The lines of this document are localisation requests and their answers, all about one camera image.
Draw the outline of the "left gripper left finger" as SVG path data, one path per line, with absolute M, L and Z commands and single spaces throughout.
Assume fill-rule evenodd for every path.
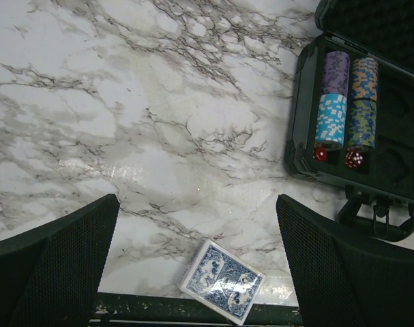
M 107 194 L 0 241 L 0 326 L 87 326 L 118 212 Z

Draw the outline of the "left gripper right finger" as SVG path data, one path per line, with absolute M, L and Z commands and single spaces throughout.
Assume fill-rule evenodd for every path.
M 414 326 L 414 250 L 354 232 L 285 194 L 276 212 L 304 326 Z

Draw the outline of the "red die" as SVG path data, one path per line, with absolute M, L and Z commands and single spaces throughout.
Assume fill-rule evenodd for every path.
M 328 157 L 327 149 L 318 146 L 313 150 L 313 158 L 317 161 L 326 161 Z
M 345 157 L 345 164 L 348 168 L 359 168 L 364 163 L 364 156 L 357 151 L 349 151 Z

